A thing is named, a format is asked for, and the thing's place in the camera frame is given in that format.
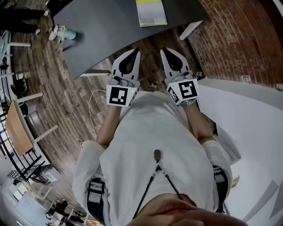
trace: red brick wall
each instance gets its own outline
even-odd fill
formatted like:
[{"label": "red brick wall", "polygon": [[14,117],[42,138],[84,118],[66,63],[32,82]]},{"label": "red brick wall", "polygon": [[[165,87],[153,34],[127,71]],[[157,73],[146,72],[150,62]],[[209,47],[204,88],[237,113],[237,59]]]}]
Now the red brick wall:
[{"label": "red brick wall", "polygon": [[263,5],[258,0],[199,1],[211,20],[189,41],[207,76],[283,89],[281,37]]}]

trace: white cable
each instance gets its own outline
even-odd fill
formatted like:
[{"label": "white cable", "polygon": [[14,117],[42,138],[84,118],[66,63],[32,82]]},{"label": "white cable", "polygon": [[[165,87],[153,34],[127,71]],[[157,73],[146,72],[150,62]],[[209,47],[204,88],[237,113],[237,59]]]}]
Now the white cable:
[{"label": "white cable", "polygon": [[[103,92],[105,92],[105,93],[106,93],[106,91],[105,91],[105,90],[94,90],[94,91],[92,92],[92,95],[93,95],[93,94],[94,94],[94,92],[96,92],[96,91],[103,91]],[[91,113],[91,111],[90,111],[89,103],[90,103],[90,100],[92,99],[92,95],[90,96],[90,99],[89,99],[89,101],[88,101],[89,117],[90,117],[90,121],[91,121],[91,122],[92,122],[92,113]],[[92,127],[93,127],[93,132],[94,132],[94,134],[95,134],[95,136],[96,136],[96,132],[95,132],[95,130],[94,130],[93,122],[92,122]]]}]

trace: paper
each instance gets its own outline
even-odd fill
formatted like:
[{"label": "paper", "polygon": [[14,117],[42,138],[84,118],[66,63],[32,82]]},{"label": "paper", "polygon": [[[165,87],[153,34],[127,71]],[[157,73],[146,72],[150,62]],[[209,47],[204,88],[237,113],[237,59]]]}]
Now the paper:
[{"label": "paper", "polygon": [[140,26],[167,25],[162,0],[136,0]]}]

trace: wooden floor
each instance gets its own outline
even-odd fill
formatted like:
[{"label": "wooden floor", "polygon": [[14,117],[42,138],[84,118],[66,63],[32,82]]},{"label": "wooden floor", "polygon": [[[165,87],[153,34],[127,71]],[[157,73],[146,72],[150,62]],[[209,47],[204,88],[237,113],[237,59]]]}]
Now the wooden floor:
[{"label": "wooden floor", "polygon": [[[19,0],[18,7],[45,9],[44,0]],[[52,165],[64,176],[54,184],[49,195],[51,201],[66,199],[69,207],[79,209],[71,184],[75,165],[80,153],[80,142],[94,140],[92,124],[89,119],[88,101],[96,89],[105,89],[109,83],[107,77],[84,77],[71,80],[68,68],[61,53],[58,40],[49,41],[52,22],[50,17],[29,21],[40,24],[41,33],[13,34],[12,41],[30,42],[31,47],[14,47],[12,49],[15,73],[27,73],[29,77],[30,94],[43,92],[36,100],[37,111],[28,116],[35,134],[42,134],[58,124],[53,134],[39,142],[44,152],[50,158]],[[140,41],[127,47],[104,60],[95,68],[111,70],[114,60],[123,52],[139,47],[142,52],[140,82],[147,90],[153,82],[162,85],[160,48],[169,47],[183,54],[189,61],[191,69],[196,72],[194,61],[185,42],[179,41],[177,30],[170,30],[154,37]],[[92,118],[97,131],[107,110],[105,94],[94,93],[91,100]]]}]

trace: white shirt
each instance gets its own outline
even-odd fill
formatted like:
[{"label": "white shirt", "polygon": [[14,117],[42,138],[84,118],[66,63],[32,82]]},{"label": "white shirt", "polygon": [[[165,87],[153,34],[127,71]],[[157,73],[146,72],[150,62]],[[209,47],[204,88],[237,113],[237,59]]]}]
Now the white shirt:
[{"label": "white shirt", "polygon": [[[96,173],[93,159],[97,155],[92,158],[92,154],[100,153],[99,163],[108,190],[111,225],[128,224],[156,168],[153,152],[159,149],[162,152],[161,167],[170,176],[178,192],[187,195],[197,207],[214,210],[211,161],[219,161],[217,165],[228,172],[229,184],[232,178],[217,142],[204,143],[202,147],[188,130],[184,110],[162,93],[139,92],[131,108],[122,112],[121,119],[105,151],[95,143],[93,150],[80,155],[73,191],[83,207],[86,208],[85,189],[92,179],[91,175]],[[163,193],[175,194],[175,191],[164,175],[158,173],[140,210]]]}]

